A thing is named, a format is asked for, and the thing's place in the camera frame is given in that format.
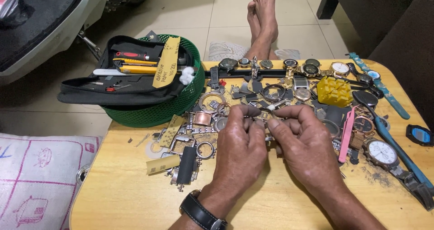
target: black furniture leg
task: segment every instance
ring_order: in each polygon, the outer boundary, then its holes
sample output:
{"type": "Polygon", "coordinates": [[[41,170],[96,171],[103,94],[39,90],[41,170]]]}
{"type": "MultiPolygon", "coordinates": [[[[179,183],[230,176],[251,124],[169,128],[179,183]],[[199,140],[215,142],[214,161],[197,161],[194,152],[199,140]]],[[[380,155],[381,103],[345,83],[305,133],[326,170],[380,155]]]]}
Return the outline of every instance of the black furniture leg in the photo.
{"type": "Polygon", "coordinates": [[[338,6],[338,0],[321,0],[316,16],[320,20],[330,20],[338,6]]]}

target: cotton ball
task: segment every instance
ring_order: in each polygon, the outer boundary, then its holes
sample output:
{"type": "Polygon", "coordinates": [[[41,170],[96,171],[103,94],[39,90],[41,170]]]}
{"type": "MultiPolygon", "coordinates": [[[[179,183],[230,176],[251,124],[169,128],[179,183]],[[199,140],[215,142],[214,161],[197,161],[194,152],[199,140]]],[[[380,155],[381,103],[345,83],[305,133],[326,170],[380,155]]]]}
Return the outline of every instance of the cotton ball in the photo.
{"type": "Polygon", "coordinates": [[[182,75],[179,77],[179,81],[181,81],[182,84],[188,85],[193,80],[193,73],[194,69],[191,67],[185,67],[182,70],[182,75]]]}

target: black tool bag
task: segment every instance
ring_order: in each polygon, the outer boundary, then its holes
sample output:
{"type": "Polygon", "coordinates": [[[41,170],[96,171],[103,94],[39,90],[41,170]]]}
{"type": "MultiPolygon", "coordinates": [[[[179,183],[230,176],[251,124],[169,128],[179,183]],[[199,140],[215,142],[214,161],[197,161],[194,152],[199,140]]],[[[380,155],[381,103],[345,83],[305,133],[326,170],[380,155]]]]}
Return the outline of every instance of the black tool bag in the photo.
{"type": "MultiPolygon", "coordinates": [[[[158,62],[164,48],[164,43],[146,42],[127,36],[111,38],[104,50],[96,69],[116,69],[113,58],[117,52],[146,53],[149,61],[158,62]]],[[[187,66],[193,66],[194,60],[191,52],[180,46],[178,58],[185,58],[187,66]]],[[[136,76],[96,76],[74,78],[63,81],[57,99],[68,104],[97,104],[97,105],[152,105],[167,102],[177,97],[184,89],[179,81],[180,74],[175,75],[173,82],[162,88],[154,88],[152,82],[154,75],[136,76]],[[131,85],[116,91],[106,91],[113,85],[131,85]]]]}

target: plastic bag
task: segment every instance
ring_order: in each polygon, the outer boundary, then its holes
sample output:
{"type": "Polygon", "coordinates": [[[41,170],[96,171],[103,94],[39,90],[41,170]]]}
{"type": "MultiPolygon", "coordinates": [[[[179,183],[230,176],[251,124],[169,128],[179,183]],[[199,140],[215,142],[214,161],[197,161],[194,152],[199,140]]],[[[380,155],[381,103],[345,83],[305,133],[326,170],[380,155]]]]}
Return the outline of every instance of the plastic bag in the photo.
{"type": "Polygon", "coordinates": [[[24,8],[22,0],[0,0],[0,24],[13,27],[26,22],[29,16],[24,8]]]}

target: fingernail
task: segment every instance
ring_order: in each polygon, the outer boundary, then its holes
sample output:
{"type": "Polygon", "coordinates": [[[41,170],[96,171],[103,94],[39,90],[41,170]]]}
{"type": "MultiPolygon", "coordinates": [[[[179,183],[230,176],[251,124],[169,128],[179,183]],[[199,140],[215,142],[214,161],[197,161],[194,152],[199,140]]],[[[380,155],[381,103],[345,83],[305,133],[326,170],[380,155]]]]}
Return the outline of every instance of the fingernail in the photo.
{"type": "Polygon", "coordinates": [[[279,122],[274,118],[270,118],[267,121],[267,125],[269,129],[274,129],[275,127],[279,126],[279,122]]]}
{"type": "Polygon", "coordinates": [[[261,121],[261,120],[256,120],[255,123],[256,123],[258,126],[260,126],[260,127],[264,127],[264,128],[265,128],[265,125],[264,125],[264,122],[263,122],[263,121],[261,121]]]}

